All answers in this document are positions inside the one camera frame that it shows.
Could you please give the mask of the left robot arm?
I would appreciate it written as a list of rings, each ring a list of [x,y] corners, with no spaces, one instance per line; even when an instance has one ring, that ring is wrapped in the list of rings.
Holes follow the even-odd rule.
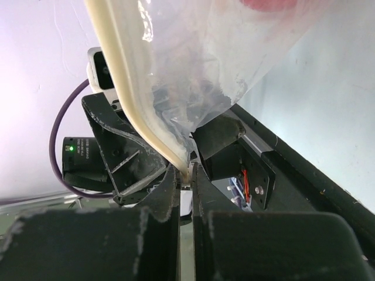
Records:
[[[118,101],[98,93],[83,97],[82,106],[94,135],[64,139],[62,178],[67,184],[127,205],[162,181],[168,161],[140,137]],[[190,158],[202,164],[210,180],[236,177],[245,201],[265,209],[275,174],[261,161],[253,136],[243,121],[225,112],[191,134]]]

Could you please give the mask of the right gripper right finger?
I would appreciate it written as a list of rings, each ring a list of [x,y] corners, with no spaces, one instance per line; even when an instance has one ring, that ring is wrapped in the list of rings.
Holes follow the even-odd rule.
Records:
[[[360,244],[340,216],[245,212],[192,170],[197,280],[373,280]]]

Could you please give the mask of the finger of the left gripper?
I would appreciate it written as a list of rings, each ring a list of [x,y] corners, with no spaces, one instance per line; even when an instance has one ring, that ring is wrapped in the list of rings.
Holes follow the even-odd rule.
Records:
[[[169,162],[139,135],[120,104],[110,104],[103,93],[86,95],[81,104],[112,183],[114,201],[126,205],[126,199],[157,186]]]
[[[221,114],[192,133],[198,157],[211,181],[240,173],[238,140],[245,134],[240,120]]]

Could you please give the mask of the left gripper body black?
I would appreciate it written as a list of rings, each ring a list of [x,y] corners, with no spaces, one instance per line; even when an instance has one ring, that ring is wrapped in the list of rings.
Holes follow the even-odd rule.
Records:
[[[228,145],[204,161],[210,180],[229,177],[247,178],[251,204],[266,210],[275,184],[275,173],[261,156],[242,139]]]

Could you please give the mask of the clear polka dot zip bag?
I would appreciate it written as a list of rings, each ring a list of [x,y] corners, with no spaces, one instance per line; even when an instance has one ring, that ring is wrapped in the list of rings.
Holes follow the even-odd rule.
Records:
[[[182,174],[189,135],[248,93],[329,5],[258,12],[240,1],[86,1],[125,115]]]

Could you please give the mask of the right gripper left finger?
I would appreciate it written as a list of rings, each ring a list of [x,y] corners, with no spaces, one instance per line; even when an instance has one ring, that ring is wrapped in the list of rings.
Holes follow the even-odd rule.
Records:
[[[1,245],[2,280],[179,280],[180,175],[131,208],[22,214]]]

